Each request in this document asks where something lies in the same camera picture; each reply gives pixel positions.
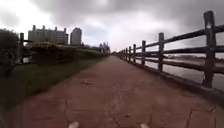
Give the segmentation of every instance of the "grass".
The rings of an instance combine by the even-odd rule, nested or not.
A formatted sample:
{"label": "grass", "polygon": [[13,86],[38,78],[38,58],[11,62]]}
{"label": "grass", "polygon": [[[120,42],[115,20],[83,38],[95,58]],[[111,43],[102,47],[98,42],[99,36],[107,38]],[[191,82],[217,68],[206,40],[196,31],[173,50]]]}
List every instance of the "grass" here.
{"label": "grass", "polygon": [[101,59],[48,66],[34,64],[17,66],[10,77],[0,76],[0,112],[7,112],[26,98],[47,90]]}

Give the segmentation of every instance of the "wooden railing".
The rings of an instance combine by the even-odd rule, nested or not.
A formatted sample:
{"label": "wooden railing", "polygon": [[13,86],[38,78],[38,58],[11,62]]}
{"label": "wooden railing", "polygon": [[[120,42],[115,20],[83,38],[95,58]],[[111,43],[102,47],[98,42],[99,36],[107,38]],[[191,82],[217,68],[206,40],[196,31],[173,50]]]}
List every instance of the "wooden railing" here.
{"label": "wooden railing", "polygon": [[20,33],[20,39],[19,39],[19,46],[18,46],[18,59],[20,61],[21,64],[23,64],[23,58],[24,58],[24,43],[33,43],[33,41],[30,40],[25,40],[24,39],[24,33]]}
{"label": "wooden railing", "polygon": [[[202,85],[206,88],[211,88],[214,74],[215,73],[224,74],[223,68],[218,68],[215,66],[216,53],[224,53],[224,46],[218,46],[216,44],[216,33],[224,32],[224,25],[215,26],[214,13],[212,11],[208,11],[204,13],[204,24],[205,24],[205,29],[175,36],[169,39],[164,39],[164,33],[159,33],[158,42],[146,44],[146,41],[142,41],[142,46],[136,47],[136,45],[134,44],[133,47],[126,48],[120,51],[117,55],[120,58],[126,59],[127,61],[134,64],[137,64],[136,60],[140,60],[141,64],[137,64],[137,65],[144,66],[144,67],[147,66],[145,65],[145,62],[158,63],[157,71],[160,74],[165,73],[163,70],[164,64],[202,71],[204,72],[204,79],[201,83],[197,83],[197,84]],[[206,36],[205,47],[164,50],[165,44],[168,44],[174,41],[180,41],[183,39],[199,37],[199,36]],[[159,46],[159,50],[146,51],[146,48],[154,47],[154,46]],[[164,60],[164,55],[167,55],[167,54],[198,54],[198,53],[200,54],[204,53],[206,55],[204,65]],[[195,83],[191,80],[187,80],[175,75],[171,75],[171,74],[168,74],[168,75],[169,77],[172,76],[171,78],[176,80],[181,79],[182,82],[187,81],[190,83]]]}

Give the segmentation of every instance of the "paved path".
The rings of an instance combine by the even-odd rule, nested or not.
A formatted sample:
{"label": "paved path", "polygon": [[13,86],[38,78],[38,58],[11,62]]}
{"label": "paved path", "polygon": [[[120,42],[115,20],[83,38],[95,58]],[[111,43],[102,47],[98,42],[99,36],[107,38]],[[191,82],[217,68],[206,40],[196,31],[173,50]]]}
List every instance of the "paved path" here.
{"label": "paved path", "polygon": [[172,84],[108,57],[27,100],[9,114],[9,128],[224,127],[220,107]]}

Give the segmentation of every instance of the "building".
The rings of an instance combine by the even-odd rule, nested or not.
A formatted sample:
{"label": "building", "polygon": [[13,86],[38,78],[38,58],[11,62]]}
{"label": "building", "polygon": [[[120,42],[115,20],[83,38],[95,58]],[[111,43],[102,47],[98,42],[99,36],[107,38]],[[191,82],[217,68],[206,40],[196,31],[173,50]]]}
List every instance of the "building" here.
{"label": "building", "polygon": [[33,25],[33,30],[28,31],[28,40],[34,42],[53,42],[57,44],[68,44],[68,34],[66,34],[66,28],[64,31],[60,31],[55,27],[54,30],[45,29],[43,26],[42,29],[37,29],[35,25]]}
{"label": "building", "polygon": [[81,43],[82,30],[80,28],[75,28],[70,35],[70,45],[81,45]]}

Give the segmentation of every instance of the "cloudy sky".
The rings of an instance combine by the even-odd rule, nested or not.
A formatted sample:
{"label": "cloudy sky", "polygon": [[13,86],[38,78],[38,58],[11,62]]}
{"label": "cloudy sky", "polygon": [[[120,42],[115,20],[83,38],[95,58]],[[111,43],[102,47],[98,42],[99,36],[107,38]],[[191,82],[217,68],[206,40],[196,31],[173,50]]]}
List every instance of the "cloudy sky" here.
{"label": "cloudy sky", "polygon": [[[215,11],[218,25],[224,24],[223,6],[224,0],[0,0],[0,27],[26,35],[33,24],[68,32],[81,27],[83,42],[108,41],[112,50],[119,50],[141,40],[153,43],[159,32],[168,38],[202,29],[208,10]],[[202,37],[168,47],[204,44]]]}

